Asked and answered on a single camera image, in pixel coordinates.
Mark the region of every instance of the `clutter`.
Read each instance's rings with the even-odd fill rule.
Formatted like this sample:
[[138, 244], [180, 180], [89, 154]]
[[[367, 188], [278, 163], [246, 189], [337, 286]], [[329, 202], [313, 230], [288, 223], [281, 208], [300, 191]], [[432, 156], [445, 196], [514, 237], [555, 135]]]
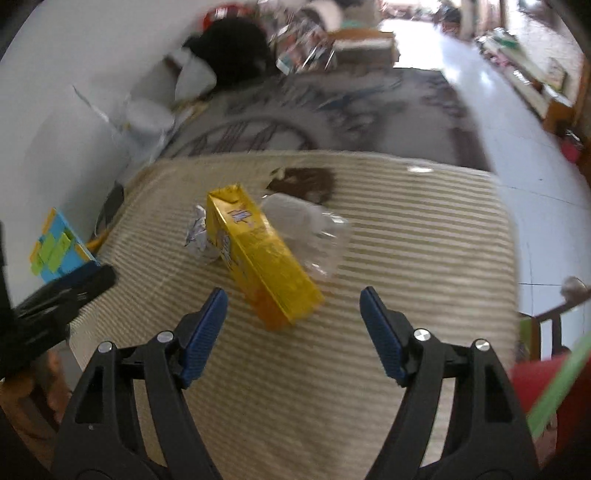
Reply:
[[312, 203], [330, 200], [335, 187], [335, 174], [329, 168], [279, 168], [272, 174], [267, 190]]
[[209, 192], [206, 211], [209, 239], [267, 329], [305, 318], [322, 303], [320, 290], [240, 185]]
[[31, 272], [46, 282], [63, 277], [87, 262], [98, 261], [76, 235], [65, 217], [51, 209], [30, 256]]
[[338, 30], [343, 23], [343, 9], [334, 0], [312, 0], [302, 7], [301, 12], [308, 15], [325, 32]]
[[349, 242], [345, 218], [284, 193], [266, 197], [261, 211], [311, 278], [326, 281], [336, 272]]
[[220, 88], [277, 73], [265, 33], [247, 18], [216, 20], [202, 35], [190, 37], [183, 47], [209, 65]]
[[298, 12], [275, 39], [277, 68], [285, 75], [336, 66], [325, 30]]
[[205, 32], [212, 24], [222, 18], [246, 17], [252, 18], [254, 12], [243, 4], [221, 4], [207, 12], [203, 17], [203, 31]]

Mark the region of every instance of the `striped rug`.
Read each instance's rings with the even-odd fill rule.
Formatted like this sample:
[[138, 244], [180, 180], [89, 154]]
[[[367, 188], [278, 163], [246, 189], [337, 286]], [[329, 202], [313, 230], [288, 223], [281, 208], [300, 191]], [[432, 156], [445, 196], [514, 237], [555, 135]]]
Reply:
[[[332, 168], [328, 208], [353, 228], [337, 274], [320, 285], [325, 304], [269, 333], [225, 265], [201, 265], [183, 245], [193, 206], [208, 190], [241, 182], [260, 197], [281, 166]], [[404, 393], [385, 376], [359, 315], [368, 285], [415, 327], [461, 345], [487, 338], [505, 366], [512, 362], [514, 243], [490, 174], [322, 151], [163, 160], [134, 181], [118, 215], [100, 259], [115, 266], [119, 282], [76, 320], [72, 350], [86, 365], [104, 339], [145, 342], [224, 288], [228, 317], [186, 399], [225, 480], [365, 477]], [[447, 383], [426, 462], [441, 451], [451, 400]], [[147, 448], [162, 461], [141, 388], [138, 405]]]

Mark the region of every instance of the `wooden furniture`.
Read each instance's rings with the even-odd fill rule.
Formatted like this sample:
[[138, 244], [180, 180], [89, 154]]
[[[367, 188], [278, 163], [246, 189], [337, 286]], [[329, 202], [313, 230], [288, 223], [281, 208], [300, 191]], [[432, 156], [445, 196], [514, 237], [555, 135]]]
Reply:
[[482, 42], [482, 50], [500, 59], [502, 74], [542, 120], [546, 131], [556, 133], [561, 122], [571, 123], [574, 115], [571, 102], [545, 83], [545, 72], [521, 49], [504, 46], [489, 34]]
[[[393, 32], [382, 32], [380, 30], [376, 30], [374, 28], [343, 28], [341, 30], [337, 30], [334, 32], [329, 32], [328, 37], [332, 41], [351, 41], [351, 42], [360, 42], [362, 43], [364, 40], [382, 40], [382, 41], [389, 41], [390, 52], [391, 56], [389, 57], [387, 63], [390, 65], [394, 65], [400, 59], [400, 52], [398, 51], [396, 45], [396, 35]], [[339, 61], [339, 53], [335, 52], [337, 56], [337, 62]]]

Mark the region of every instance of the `black clamp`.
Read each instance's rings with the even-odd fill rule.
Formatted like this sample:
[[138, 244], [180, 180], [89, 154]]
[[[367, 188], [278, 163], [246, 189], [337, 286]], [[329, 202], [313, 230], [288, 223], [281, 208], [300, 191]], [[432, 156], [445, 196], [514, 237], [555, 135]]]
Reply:
[[[228, 308], [216, 288], [173, 332], [118, 349], [101, 343], [61, 423], [51, 472], [59, 480], [221, 480], [182, 389], [201, 376]], [[167, 468], [150, 460], [139, 429], [133, 380], [145, 380]]]
[[80, 309], [116, 281], [110, 265], [87, 262], [53, 280], [14, 310], [8, 297], [0, 223], [0, 380], [28, 367], [50, 348], [66, 340], [69, 323]]
[[[216, 289], [173, 332], [145, 345], [99, 345], [66, 411], [52, 465], [59, 480], [222, 480], [185, 403], [226, 315]], [[389, 377], [406, 388], [394, 424], [366, 480], [531, 480], [538, 472], [525, 416], [489, 342], [440, 342], [388, 310], [371, 287], [361, 315]], [[421, 467], [444, 378], [456, 379], [441, 459]], [[145, 451], [133, 380], [145, 380], [167, 467]]]
[[[366, 480], [528, 480], [538, 472], [519, 401], [491, 344], [440, 342], [388, 310], [372, 287], [359, 305], [387, 376], [404, 399]], [[444, 378], [456, 389], [441, 459], [421, 467]]]

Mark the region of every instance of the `snack box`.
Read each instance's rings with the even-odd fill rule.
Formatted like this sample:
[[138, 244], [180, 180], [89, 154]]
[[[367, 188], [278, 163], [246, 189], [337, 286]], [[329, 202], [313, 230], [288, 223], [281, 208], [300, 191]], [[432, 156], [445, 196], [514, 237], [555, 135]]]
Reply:
[[207, 194], [207, 235], [269, 330], [307, 317], [324, 297], [239, 185]]

